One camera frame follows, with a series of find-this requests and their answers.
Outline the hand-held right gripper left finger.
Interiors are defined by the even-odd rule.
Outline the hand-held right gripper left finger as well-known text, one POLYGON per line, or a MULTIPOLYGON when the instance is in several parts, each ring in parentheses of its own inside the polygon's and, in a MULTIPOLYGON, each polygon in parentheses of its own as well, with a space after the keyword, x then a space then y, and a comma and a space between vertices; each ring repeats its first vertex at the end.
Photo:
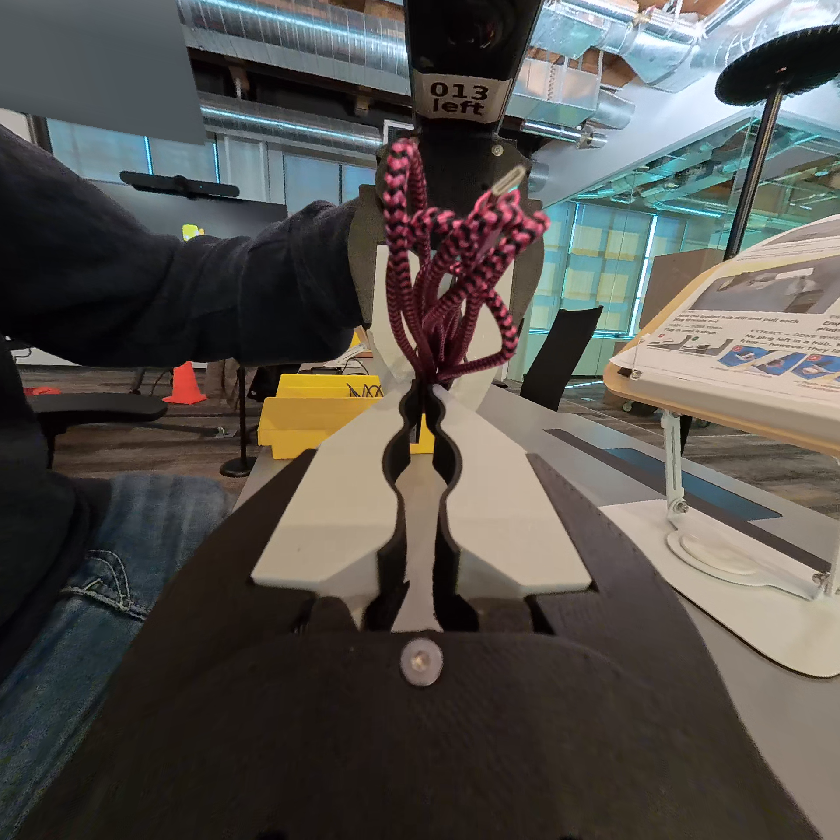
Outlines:
POLYGON ((410 464, 411 387, 396 387, 311 456, 252 571, 259 586, 340 599, 360 629, 391 631, 408 589, 396 479, 410 464))

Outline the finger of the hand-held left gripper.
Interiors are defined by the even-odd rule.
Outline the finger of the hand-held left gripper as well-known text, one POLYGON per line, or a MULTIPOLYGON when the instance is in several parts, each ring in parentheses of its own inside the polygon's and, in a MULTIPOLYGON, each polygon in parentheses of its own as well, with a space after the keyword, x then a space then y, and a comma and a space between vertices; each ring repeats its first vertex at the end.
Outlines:
POLYGON ((490 358, 496 362, 490 368, 480 371, 461 371, 459 376, 447 382, 449 390, 468 390, 481 387, 483 382, 491 382, 497 368, 505 362, 512 345, 516 340, 512 338, 518 325, 518 318, 511 315, 512 292, 516 290, 517 273, 522 273, 518 267, 508 267, 493 287, 490 298, 469 298, 468 303, 477 306, 475 327, 465 344, 462 358, 456 367, 464 367, 474 361, 490 358))
POLYGON ((386 302, 385 245, 364 248, 361 258, 361 312, 366 341, 373 353, 374 373, 384 391, 400 391, 412 383, 415 371, 392 331, 386 302))

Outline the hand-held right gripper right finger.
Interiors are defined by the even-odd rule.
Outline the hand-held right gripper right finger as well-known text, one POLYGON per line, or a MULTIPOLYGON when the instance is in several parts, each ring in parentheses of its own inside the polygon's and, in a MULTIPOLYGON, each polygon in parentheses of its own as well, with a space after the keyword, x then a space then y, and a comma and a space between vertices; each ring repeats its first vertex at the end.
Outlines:
POLYGON ((445 631, 475 631, 479 607, 584 592, 592 577, 526 450, 444 388, 431 390, 433 466, 445 483, 433 599, 445 631))

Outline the person's left forearm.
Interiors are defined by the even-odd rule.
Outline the person's left forearm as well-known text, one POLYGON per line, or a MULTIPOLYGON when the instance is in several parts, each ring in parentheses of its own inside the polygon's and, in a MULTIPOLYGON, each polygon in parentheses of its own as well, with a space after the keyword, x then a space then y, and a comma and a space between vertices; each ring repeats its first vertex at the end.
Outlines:
POLYGON ((357 202, 315 202, 258 236, 153 234, 2 128, 2 335, 83 366, 330 361, 362 324, 357 202))

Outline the black office chair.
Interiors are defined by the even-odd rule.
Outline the black office chair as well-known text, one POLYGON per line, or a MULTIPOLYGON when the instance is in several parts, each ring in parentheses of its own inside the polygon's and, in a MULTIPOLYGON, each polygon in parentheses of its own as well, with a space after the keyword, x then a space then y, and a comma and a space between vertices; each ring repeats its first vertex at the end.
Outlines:
POLYGON ((559 310, 553 325, 523 376, 520 396, 556 412, 564 389, 592 340, 603 307, 559 310))

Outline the yellow plastic bin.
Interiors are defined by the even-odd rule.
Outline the yellow plastic bin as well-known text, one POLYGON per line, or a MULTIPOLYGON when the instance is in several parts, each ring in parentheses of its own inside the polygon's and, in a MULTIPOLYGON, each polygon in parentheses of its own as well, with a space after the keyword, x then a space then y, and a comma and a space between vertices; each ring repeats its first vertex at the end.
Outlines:
POLYGON ((375 375, 284 374, 276 395, 264 401, 258 443, 281 460, 322 445, 331 455, 382 457, 403 428, 403 393, 389 396, 375 375))

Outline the black floor stand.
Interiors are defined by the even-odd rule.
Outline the black floor stand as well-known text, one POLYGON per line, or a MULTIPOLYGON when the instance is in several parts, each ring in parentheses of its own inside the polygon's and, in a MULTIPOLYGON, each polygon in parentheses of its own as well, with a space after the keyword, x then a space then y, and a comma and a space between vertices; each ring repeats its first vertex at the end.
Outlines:
POLYGON ((256 465, 257 457, 250 455, 249 427, 247 422, 247 389, 245 367, 238 363, 237 394, 238 394, 238 456, 225 461, 219 467, 219 474, 225 478, 248 478, 256 465))

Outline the orange cone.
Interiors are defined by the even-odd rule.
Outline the orange cone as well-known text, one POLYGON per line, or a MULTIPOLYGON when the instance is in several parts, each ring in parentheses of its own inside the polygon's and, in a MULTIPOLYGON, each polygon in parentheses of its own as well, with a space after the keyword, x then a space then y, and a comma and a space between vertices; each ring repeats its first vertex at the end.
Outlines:
POLYGON ((193 363, 187 361, 172 371, 171 393, 162 397, 164 403, 192 406, 203 403, 207 396, 197 383, 193 363))

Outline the person's legs in jeans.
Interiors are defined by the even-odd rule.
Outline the person's legs in jeans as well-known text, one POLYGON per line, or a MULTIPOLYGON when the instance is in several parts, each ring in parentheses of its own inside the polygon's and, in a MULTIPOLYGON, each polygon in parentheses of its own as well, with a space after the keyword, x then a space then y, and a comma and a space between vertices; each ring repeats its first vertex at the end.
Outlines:
POLYGON ((86 533, 46 624, 2 680, 2 838, 15 836, 85 738, 165 585, 230 508, 225 488, 205 477, 61 477, 86 509, 86 533))

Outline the printed instruction sheet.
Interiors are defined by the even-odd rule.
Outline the printed instruction sheet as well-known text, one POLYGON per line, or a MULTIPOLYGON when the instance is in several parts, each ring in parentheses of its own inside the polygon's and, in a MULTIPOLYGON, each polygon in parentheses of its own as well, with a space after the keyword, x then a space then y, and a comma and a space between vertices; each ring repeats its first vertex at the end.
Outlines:
POLYGON ((719 265, 622 366, 838 405, 837 223, 799 227, 719 265))

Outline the black video bar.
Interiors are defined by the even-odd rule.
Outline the black video bar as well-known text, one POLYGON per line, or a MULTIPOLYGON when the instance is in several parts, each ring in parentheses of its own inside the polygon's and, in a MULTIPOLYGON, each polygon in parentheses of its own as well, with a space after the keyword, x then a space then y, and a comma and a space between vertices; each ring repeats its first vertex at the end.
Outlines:
POLYGON ((121 171, 119 178, 124 184, 143 193, 182 196, 190 200, 199 198, 234 200, 239 198, 239 189, 236 185, 197 181, 184 175, 155 175, 121 171))

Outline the black round disc on pole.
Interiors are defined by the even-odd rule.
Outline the black round disc on pole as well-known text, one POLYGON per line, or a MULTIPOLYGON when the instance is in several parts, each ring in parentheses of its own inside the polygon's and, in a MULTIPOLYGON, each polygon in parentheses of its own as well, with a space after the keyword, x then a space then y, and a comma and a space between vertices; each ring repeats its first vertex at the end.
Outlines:
POLYGON ((718 77, 717 100, 733 107, 762 103, 723 260, 742 246, 782 100, 819 88, 839 72, 839 25, 805 28, 773 38, 734 60, 718 77))

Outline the black wall screen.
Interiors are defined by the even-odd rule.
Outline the black wall screen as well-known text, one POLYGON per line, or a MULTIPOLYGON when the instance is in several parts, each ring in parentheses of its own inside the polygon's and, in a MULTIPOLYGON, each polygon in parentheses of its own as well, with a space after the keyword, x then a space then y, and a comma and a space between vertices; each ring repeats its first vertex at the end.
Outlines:
POLYGON ((241 197, 190 200, 139 192, 123 182, 91 180, 91 184, 154 235, 176 238, 182 244, 196 238, 252 238, 289 215, 285 205, 241 197))

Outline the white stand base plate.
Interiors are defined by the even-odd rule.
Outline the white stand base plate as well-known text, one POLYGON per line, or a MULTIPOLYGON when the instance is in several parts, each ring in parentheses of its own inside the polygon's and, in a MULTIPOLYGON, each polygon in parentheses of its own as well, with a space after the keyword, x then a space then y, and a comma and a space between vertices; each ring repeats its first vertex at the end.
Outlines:
POLYGON ((657 572, 702 612, 777 665, 839 674, 838 571, 818 572, 705 513, 665 500, 601 508, 657 572))

